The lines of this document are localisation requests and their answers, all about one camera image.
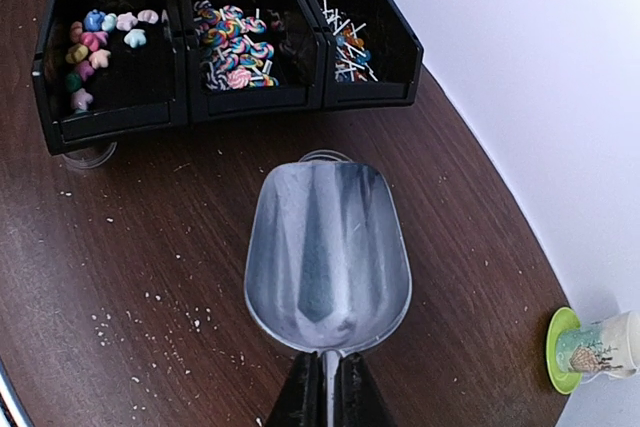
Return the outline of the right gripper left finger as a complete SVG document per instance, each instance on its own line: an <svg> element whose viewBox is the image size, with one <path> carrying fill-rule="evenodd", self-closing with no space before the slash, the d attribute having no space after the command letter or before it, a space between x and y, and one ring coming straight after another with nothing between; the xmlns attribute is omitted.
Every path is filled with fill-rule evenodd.
<svg viewBox="0 0 640 427"><path fill-rule="evenodd" d="M316 353L300 353L269 414L265 427L320 425L320 360Z"/></svg>

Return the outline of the clear plastic jar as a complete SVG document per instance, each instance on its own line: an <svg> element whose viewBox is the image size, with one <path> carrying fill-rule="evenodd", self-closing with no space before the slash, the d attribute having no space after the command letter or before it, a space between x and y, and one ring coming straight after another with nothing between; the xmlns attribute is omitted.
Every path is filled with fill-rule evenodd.
<svg viewBox="0 0 640 427"><path fill-rule="evenodd" d="M326 161L326 162L352 162L352 159L344 153L331 149L317 149L304 154L299 162L313 162L313 161Z"/></svg>

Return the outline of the black three-compartment candy bin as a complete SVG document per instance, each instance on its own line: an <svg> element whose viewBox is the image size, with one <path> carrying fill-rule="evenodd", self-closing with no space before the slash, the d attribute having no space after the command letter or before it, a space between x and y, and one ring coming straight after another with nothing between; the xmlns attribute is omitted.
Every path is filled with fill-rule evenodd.
<svg viewBox="0 0 640 427"><path fill-rule="evenodd" d="M47 149L295 111L408 106L423 48L393 0L48 0Z"/></svg>

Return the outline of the metal scoop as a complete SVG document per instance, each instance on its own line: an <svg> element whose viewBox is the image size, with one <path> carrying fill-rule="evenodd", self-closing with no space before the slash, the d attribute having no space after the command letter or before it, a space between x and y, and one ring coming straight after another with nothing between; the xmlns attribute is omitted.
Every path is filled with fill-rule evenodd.
<svg viewBox="0 0 640 427"><path fill-rule="evenodd" d="M295 358L318 355L319 426L341 426L341 360L391 336L412 297L384 176L353 160L274 168L257 201L244 297L261 329Z"/></svg>

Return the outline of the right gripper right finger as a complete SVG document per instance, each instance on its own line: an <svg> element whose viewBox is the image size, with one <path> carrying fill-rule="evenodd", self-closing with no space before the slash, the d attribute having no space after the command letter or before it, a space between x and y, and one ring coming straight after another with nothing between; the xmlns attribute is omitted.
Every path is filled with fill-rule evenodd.
<svg viewBox="0 0 640 427"><path fill-rule="evenodd" d="M364 357L358 353L340 363L340 425L396 426Z"/></svg>

